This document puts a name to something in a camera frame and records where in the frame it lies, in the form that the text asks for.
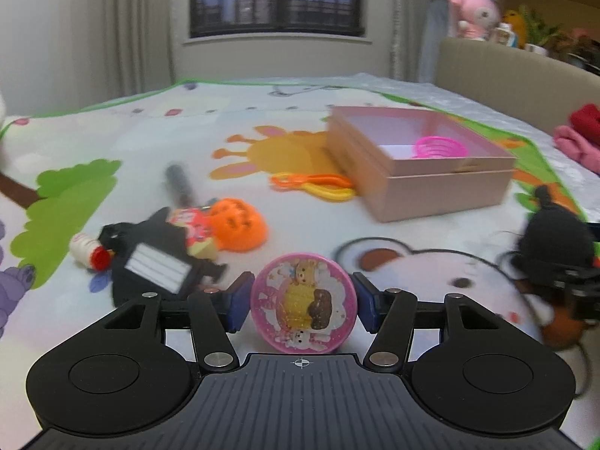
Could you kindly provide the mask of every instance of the green plant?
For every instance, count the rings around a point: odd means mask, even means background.
[[[32,289],[54,274],[69,251],[69,240],[115,187],[119,167],[120,160],[96,159],[37,177],[39,199],[25,212],[25,231],[10,244],[12,254],[22,259],[19,266],[35,266]]]
[[[550,27],[535,9],[529,9],[526,5],[521,5],[519,13],[523,16],[527,27],[528,44],[544,47],[550,39],[560,35],[560,25]]]

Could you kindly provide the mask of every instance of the purple hippo print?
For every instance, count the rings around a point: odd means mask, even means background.
[[[0,240],[4,237],[4,224],[0,221]],[[0,247],[0,264],[4,258],[4,251]],[[4,334],[4,326],[8,316],[17,307],[25,293],[31,288],[35,281],[35,267],[24,265],[23,267],[9,267],[0,271],[0,338]]]

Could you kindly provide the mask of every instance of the white label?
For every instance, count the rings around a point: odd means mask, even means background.
[[[145,243],[137,245],[125,268],[173,294],[179,292],[191,270],[189,264]]]

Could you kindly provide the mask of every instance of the pink round toy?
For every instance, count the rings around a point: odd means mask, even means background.
[[[415,143],[415,159],[466,157],[467,147],[447,136],[424,136]]]
[[[329,353],[350,335],[358,305],[335,262],[290,253],[270,262],[252,286],[250,312],[263,338],[284,353]]]

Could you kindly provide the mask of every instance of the metal screw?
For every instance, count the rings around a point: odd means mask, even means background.
[[[214,351],[204,357],[204,363],[211,367],[225,367],[233,362],[233,357],[224,351]]]
[[[379,365],[380,367],[391,367],[392,365],[396,365],[400,359],[398,359],[395,353],[391,353],[390,351],[376,351],[371,354],[369,360],[372,364]]]

